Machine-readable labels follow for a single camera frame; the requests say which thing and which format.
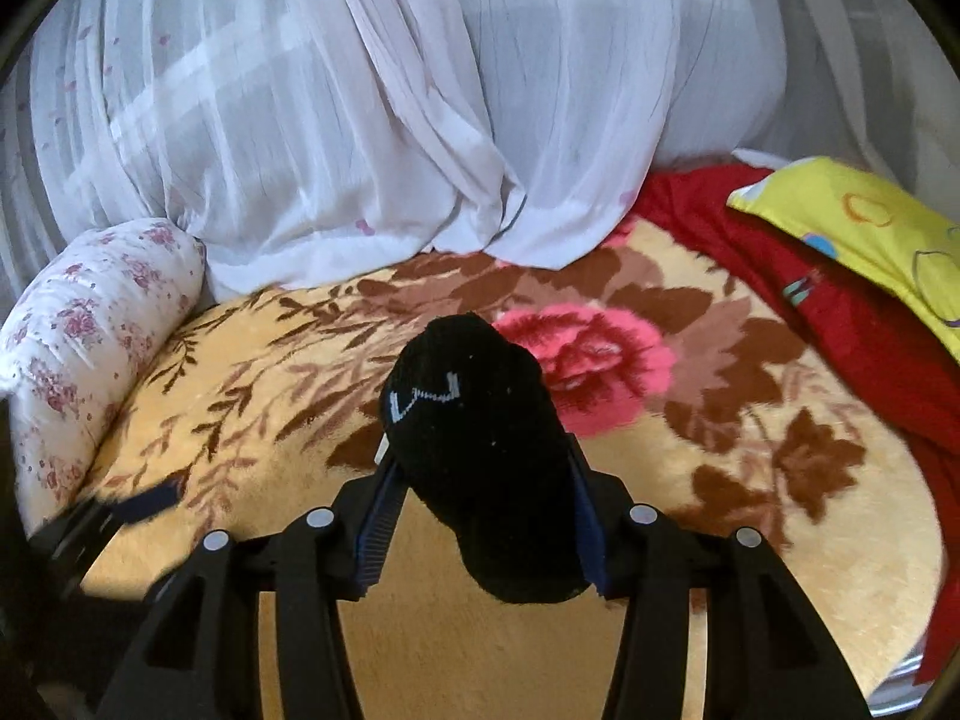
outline sock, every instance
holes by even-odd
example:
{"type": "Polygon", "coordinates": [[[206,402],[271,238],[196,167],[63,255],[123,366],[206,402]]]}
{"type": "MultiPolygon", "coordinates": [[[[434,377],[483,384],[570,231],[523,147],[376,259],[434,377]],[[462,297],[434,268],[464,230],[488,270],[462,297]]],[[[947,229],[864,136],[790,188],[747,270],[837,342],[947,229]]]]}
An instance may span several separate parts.
{"type": "Polygon", "coordinates": [[[467,571],[514,604],[582,592],[568,439],[536,358],[476,314],[400,353],[380,396],[410,487],[454,533],[467,571]]]}

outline floral blanket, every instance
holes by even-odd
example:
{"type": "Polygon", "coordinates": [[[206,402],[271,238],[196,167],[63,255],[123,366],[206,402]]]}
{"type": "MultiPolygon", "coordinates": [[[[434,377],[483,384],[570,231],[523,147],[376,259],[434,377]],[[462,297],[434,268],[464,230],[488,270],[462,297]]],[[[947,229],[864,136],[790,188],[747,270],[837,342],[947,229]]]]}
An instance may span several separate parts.
{"type": "MultiPolygon", "coordinates": [[[[750,290],[634,217],[562,271],[422,255],[333,287],[263,290],[187,324],[89,480],[125,496],[172,476],[184,501],[119,533],[86,587],[142,592],[211,528],[272,533],[330,501],[373,469],[377,394],[397,353],[431,317],[467,311],[534,352],[592,466],[637,501],[709,533],[765,533],[865,691],[919,639],[941,550],[904,445],[750,290]]],[[[706,646],[704,605],[692,608],[690,718],[706,646]]],[[[371,720],[583,720],[601,714],[624,608],[592,591],[552,607],[499,603],[411,496],[383,580],[342,615],[371,720]]],[[[271,621],[264,596],[274,718],[271,621]]]]}

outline pillow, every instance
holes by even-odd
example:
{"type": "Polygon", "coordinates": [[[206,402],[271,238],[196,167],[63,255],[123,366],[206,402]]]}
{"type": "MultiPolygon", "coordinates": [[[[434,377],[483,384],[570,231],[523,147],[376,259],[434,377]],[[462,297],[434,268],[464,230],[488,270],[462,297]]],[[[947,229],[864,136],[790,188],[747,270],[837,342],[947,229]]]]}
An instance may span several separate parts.
{"type": "Polygon", "coordinates": [[[73,499],[137,377],[197,301],[203,244],[168,220],[83,233],[0,330],[17,502],[28,533],[73,499]]]}
{"type": "Polygon", "coordinates": [[[960,362],[960,224],[827,157],[793,162],[727,204],[894,293],[960,362]]]}

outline orange circle on pillow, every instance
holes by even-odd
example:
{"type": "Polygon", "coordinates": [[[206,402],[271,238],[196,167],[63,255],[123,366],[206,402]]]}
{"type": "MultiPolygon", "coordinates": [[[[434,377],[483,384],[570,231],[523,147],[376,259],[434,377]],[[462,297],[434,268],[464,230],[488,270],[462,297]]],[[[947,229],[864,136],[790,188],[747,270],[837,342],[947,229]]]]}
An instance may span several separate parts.
{"type": "Polygon", "coordinates": [[[886,203],[848,191],[843,195],[843,210],[847,216],[858,223],[872,224],[875,227],[887,227],[894,223],[886,203]]]}

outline red blanket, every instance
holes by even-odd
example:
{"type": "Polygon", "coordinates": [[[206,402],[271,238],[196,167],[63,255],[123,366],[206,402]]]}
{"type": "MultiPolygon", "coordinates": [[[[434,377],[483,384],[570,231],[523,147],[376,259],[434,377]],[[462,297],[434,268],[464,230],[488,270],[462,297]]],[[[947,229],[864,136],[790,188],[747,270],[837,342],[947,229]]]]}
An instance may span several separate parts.
{"type": "Polygon", "coordinates": [[[893,295],[765,221],[728,209],[731,191],[766,175],[741,165],[650,175],[632,213],[746,282],[857,397],[904,433],[933,493],[949,564],[918,675],[926,682],[960,643],[960,367],[893,295]]]}

